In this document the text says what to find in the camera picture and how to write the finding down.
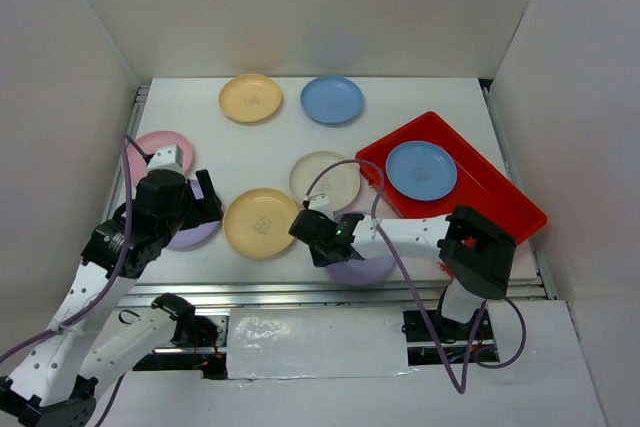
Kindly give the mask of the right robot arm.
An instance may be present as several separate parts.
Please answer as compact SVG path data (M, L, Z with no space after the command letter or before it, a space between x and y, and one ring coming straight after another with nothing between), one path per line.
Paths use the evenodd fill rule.
M469 206L422 219L373 219L356 212L333 220L305 208L289 234L309 247L315 267L352 286L385 280L397 265L394 254L440 263L452 281L430 319L447 342L468 336L483 302L507 297L516 249L510 234Z

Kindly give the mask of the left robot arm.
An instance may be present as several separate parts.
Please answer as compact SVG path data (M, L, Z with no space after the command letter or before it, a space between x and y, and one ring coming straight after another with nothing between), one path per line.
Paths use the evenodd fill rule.
M181 231L223 217L207 170L195 181L167 169L126 187L126 201L91 234L67 296L29 352L1 379L1 409L23 426L85 426L98 401L156 348L215 340L218 329L187 300L165 293L120 334L95 341L149 263Z

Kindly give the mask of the cream plastic plate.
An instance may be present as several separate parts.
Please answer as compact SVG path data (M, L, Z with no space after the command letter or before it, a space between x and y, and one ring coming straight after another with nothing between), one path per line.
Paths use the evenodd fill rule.
M293 198L301 204L313 181L328 167L344 159L338 153L317 151L301 157L289 173L289 188ZM325 194L334 211L349 207L357 198L361 187L358 167L353 163L332 168L314 184L312 195Z

